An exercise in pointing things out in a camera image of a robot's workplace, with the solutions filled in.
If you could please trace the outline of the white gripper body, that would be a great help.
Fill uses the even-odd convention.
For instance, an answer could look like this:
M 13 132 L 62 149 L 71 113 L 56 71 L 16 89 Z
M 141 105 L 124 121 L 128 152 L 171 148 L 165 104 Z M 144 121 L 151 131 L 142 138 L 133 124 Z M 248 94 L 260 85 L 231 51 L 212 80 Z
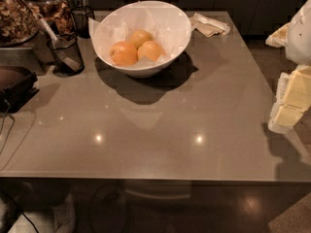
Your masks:
M 311 65 L 311 0 L 293 16 L 286 38 L 286 57 L 300 65 Z

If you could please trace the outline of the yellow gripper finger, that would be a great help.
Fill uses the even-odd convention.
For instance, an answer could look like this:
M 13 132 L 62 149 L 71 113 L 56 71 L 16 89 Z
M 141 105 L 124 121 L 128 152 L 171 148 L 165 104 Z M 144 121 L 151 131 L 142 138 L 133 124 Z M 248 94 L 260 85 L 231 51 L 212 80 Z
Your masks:
M 287 33 L 290 24 L 286 23 L 273 32 L 268 38 L 265 40 L 265 43 L 274 48 L 282 48 L 287 44 Z

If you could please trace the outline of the yellow segmented gripper finger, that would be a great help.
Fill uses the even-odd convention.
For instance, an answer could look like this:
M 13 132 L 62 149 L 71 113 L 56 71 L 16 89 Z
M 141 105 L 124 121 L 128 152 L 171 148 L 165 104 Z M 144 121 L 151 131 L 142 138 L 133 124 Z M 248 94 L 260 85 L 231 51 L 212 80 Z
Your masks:
M 282 73 L 278 80 L 268 128 L 272 132 L 286 134 L 310 107 L 311 66 L 298 65 L 290 74 Z

